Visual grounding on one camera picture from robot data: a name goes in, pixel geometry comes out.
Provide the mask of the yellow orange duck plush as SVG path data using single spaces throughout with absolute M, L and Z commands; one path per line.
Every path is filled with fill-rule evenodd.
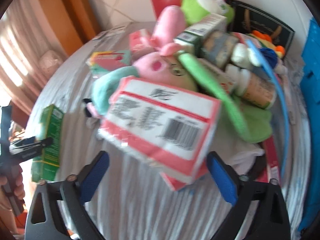
M 285 48 L 283 46 L 275 46 L 272 43 L 272 38 L 270 37 L 270 35 L 263 34 L 257 30 L 252 31 L 250 35 L 256 38 L 264 48 L 272 49 L 280 59 L 284 57 Z

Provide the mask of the green frog plush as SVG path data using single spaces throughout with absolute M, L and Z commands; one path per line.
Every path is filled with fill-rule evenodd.
M 187 25 L 200 22 L 209 14 L 225 16 L 230 24 L 235 15 L 234 9 L 225 0 L 181 0 L 181 10 Z

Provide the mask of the pink teal pig plush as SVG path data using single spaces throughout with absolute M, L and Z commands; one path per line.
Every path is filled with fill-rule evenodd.
M 82 100 L 85 116 L 101 119 L 108 111 L 109 98 L 117 90 L 120 80 L 128 76 L 197 91 L 196 82 L 174 55 L 164 56 L 153 52 L 141 57 L 131 66 L 113 70 L 95 80 L 91 97 Z

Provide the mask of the white cap pill bottle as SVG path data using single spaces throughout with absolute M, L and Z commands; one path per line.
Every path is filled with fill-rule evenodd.
M 261 109 L 269 109 L 273 106 L 277 93 L 274 84 L 270 81 L 232 64 L 226 66 L 225 72 L 235 81 L 236 96 Z

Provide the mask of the dark green gift box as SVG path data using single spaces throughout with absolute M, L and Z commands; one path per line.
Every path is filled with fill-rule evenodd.
M 275 46 L 283 46 L 285 48 L 286 55 L 295 35 L 295 31 L 290 26 L 271 14 L 247 3 L 231 0 L 231 6 L 235 15 L 230 31 L 251 36 L 250 33 L 257 30 L 263 34 L 270 35 Z

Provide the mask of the white green medicine box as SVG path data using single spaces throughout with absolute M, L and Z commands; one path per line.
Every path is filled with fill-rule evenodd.
M 209 35 L 218 30 L 226 31 L 227 17 L 219 14 L 209 14 L 174 38 L 174 42 L 182 46 L 182 50 L 199 56 L 204 41 Z

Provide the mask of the round tape tin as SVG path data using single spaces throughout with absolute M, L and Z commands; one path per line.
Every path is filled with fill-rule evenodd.
M 216 30 L 204 41 L 200 50 L 200 58 L 224 69 L 238 43 L 239 39 L 234 35 Z

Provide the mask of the blue plastic crate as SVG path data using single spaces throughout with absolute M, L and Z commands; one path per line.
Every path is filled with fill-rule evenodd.
M 311 164 L 308 190 L 299 231 L 319 225 L 319 25 L 312 18 L 302 52 L 305 63 L 300 88 L 306 103 L 310 124 Z

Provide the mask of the white blue small plush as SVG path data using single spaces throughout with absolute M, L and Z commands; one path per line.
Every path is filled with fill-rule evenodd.
M 270 48 L 259 48 L 259 51 L 276 74 L 285 74 L 287 72 L 287 68 L 283 65 L 283 62 L 275 51 Z M 248 46 L 243 43 L 237 43 L 235 45 L 231 55 L 231 62 L 247 70 L 253 70 L 253 67 L 262 67 L 262 63 L 257 58 L 257 54 L 253 49 L 248 48 Z

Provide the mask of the green cloth plush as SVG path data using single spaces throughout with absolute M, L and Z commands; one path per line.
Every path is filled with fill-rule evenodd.
M 222 101 L 222 111 L 227 114 L 228 120 L 242 140 L 255 144 L 272 135 L 272 114 L 269 110 L 260 109 L 238 96 L 228 94 L 193 54 L 181 53 L 177 59 L 206 94 Z

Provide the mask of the colourful pink card pack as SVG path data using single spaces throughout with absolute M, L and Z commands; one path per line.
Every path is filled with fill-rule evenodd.
M 131 51 L 95 51 L 87 59 L 86 63 L 93 73 L 111 72 L 131 65 Z

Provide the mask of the plastic bag on floor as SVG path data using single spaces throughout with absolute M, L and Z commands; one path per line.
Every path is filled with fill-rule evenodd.
M 49 50 L 40 58 L 39 67 L 43 71 L 45 77 L 50 79 L 63 62 L 64 60 L 59 53 Z

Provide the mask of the large pink tissue pack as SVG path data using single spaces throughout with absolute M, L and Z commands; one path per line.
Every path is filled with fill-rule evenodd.
M 204 165 L 220 108 L 221 101 L 211 96 L 128 76 L 111 96 L 98 134 L 188 185 Z

